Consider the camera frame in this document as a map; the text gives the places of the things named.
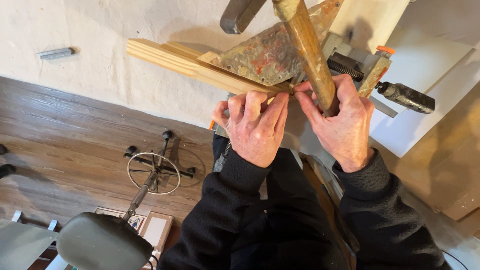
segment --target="black fleece jacket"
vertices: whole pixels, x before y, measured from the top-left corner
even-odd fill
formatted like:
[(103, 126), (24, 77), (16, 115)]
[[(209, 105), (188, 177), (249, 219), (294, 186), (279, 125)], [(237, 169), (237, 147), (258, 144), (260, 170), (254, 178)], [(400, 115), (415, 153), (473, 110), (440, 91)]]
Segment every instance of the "black fleece jacket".
[[(332, 169), (345, 187), (340, 214), (360, 245), (357, 269), (451, 269), (418, 213), (401, 201), (400, 181), (388, 172), (377, 150), (358, 172), (345, 173), (338, 163)], [(230, 269), (231, 248), (240, 234), (242, 217), (248, 206), (259, 202), (258, 190), (269, 172), (232, 151), (222, 171), (205, 178), (202, 199), (185, 218), (178, 242), (163, 254), (159, 268)], [(331, 239), (296, 240), (282, 234), (277, 243), (247, 247), (245, 254), (252, 255), (240, 264), (245, 269), (339, 269), (345, 264), (331, 262), (332, 254), (338, 252), (325, 250), (338, 249)], [(263, 255), (251, 251), (255, 249)], [(237, 262), (235, 268), (242, 267)]]

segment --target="metal pole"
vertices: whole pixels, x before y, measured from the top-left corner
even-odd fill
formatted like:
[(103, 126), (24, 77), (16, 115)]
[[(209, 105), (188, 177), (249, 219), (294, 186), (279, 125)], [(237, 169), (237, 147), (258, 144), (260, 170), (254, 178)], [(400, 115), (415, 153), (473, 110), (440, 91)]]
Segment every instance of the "metal pole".
[(135, 196), (135, 198), (133, 198), (132, 202), (130, 203), (130, 208), (128, 208), (128, 211), (123, 216), (123, 220), (127, 221), (130, 217), (136, 214), (135, 210), (142, 203), (142, 201), (144, 200), (145, 196), (148, 193), (148, 190), (150, 189), (154, 181), (157, 179), (158, 179), (158, 173), (151, 172), (147, 180), (145, 181), (144, 185), (142, 185), (137, 195)]

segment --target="wrist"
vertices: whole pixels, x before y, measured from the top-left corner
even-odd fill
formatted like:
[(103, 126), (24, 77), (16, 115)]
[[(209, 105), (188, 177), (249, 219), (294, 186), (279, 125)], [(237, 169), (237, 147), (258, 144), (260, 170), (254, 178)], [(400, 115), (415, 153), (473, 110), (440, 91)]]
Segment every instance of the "wrist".
[(339, 161), (338, 163), (340, 163), (340, 166), (344, 172), (358, 172), (368, 165), (368, 162), (370, 162), (374, 154), (375, 151), (369, 147), (364, 154), (360, 155), (356, 159), (345, 160), (342, 162)]

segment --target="black cable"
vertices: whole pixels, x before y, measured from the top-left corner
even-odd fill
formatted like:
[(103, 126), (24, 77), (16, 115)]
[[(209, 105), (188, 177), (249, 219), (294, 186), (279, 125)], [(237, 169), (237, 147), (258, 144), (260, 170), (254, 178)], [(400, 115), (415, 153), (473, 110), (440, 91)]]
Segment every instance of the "black cable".
[(448, 254), (450, 257), (454, 258), (454, 259), (455, 259), (457, 262), (459, 262), (463, 267), (465, 267), (465, 269), (468, 270), (468, 268), (465, 266), (465, 264), (463, 264), (463, 262), (461, 262), (461, 261), (460, 261), (459, 259), (457, 259), (455, 256), (453, 256), (452, 254), (444, 251), (443, 249), (442, 249), (442, 251), (445, 252), (446, 254)]
[(156, 262), (155, 268), (158, 268), (158, 259), (153, 254), (150, 256), (155, 259), (155, 262)]

